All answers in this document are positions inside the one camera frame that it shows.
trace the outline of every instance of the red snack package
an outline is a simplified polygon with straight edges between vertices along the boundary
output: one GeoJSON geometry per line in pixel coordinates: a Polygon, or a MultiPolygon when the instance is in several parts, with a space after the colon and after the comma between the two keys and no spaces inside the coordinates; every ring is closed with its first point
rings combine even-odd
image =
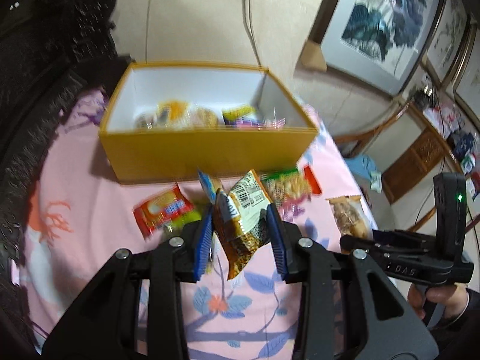
{"type": "Polygon", "coordinates": [[[146,239],[155,230],[193,210],[194,205],[182,194],[178,184],[175,184],[171,190],[164,191],[137,206],[133,214],[143,238],[146,239]]]}
{"type": "Polygon", "coordinates": [[[310,184],[312,195],[321,195],[322,194],[322,189],[320,188],[320,185],[318,184],[318,181],[315,178],[314,173],[311,171],[310,165],[304,166],[303,177],[310,184]]]}

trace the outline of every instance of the orange snack package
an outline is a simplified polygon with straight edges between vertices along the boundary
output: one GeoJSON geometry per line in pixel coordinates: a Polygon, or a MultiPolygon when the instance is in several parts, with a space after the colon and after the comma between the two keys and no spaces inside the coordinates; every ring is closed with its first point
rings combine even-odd
{"type": "Polygon", "coordinates": [[[146,200],[133,210],[133,214],[145,239],[155,230],[181,229],[184,224],[201,219],[201,215],[182,194],[178,184],[171,190],[146,200]]]}

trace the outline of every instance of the snack package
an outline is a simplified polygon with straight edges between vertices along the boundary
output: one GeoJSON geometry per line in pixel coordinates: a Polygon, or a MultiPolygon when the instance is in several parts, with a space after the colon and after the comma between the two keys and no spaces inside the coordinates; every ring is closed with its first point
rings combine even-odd
{"type": "Polygon", "coordinates": [[[207,195],[210,203],[215,204],[215,198],[217,196],[217,191],[223,189],[222,182],[207,173],[203,173],[200,169],[198,170],[198,180],[200,180],[200,185],[202,185],[203,192],[207,195]]]}
{"type": "Polygon", "coordinates": [[[349,234],[358,238],[371,239],[371,227],[363,212],[361,199],[360,195],[341,196],[328,199],[328,202],[342,235],[349,234]]]}
{"type": "Polygon", "coordinates": [[[254,170],[231,189],[218,190],[214,205],[214,227],[229,260],[229,276],[237,276],[259,247],[267,243],[266,209],[271,203],[254,170]]]}
{"type": "Polygon", "coordinates": [[[135,120],[135,128],[151,130],[157,125],[157,114],[141,114],[135,120]]]}
{"type": "Polygon", "coordinates": [[[238,108],[226,109],[222,111],[223,120],[226,126],[231,126],[235,120],[246,117],[246,116],[254,116],[257,110],[253,108],[251,105],[245,104],[241,105],[238,108]]]}
{"type": "Polygon", "coordinates": [[[237,128],[282,128],[285,126],[285,118],[279,120],[258,120],[249,117],[239,117],[229,124],[237,128]]]}
{"type": "Polygon", "coordinates": [[[283,220],[286,220],[287,212],[302,211],[297,209],[298,205],[311,195],[322,193],[308,165],[303,168],[303,174],[297,168],[293,168],[264,176],[262,182],[283,220]]]}
{"type": "Polygon", "coordinates": [[[181,123],[188,106],[189,103],[180,100],[158,103],[158,124],[160,126],[172,126],[181,123]]]}
{"type": "Polygon", "coordinates": [[[137,206],[133,215],[144,239],[160,229],[165,231],[164,239],[173,237],[187,223],[202,218],[194,205],[182,194],[178,184],[137,206]]]}
{"type": "Polygon", "coordinates": [[[171,100],[158,104],[157,127],[184,129],[216,127],[218,117],[214,111],[196,104],[171,100]]]}

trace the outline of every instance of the carved wooden panel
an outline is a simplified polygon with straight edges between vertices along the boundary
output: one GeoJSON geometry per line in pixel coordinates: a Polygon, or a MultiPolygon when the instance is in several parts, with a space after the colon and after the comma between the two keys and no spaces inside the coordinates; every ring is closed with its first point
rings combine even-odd
{"type": "Polygon", "coordinates": [[[383,188],[390,204],[416,186],[443,157],[438,138],[424,130],[411,146],[382,176],[383,188]]]}

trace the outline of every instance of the framed painting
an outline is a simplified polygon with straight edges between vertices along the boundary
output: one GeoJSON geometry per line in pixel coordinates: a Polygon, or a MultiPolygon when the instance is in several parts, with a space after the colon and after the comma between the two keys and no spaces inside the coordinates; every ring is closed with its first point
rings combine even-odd
{"type": "Polygon", "coordinates": [[[465,53],[453,82],[453,94],[475,128],[480,131],[480,30],[470,26],[465,53]]]}
{"type": "Polygon", "coordinates": [[[452,81],[469,26],[470,17],[462,0],[445,0],[438,26],[422,60],[438,87],[446,86],[452,81]]]}
{"type": "Polygon", "coordinates": [[[324,0],[310,39],[321,45],[329,69],[395,96],[428,46],[443,2],[324,0]]]}

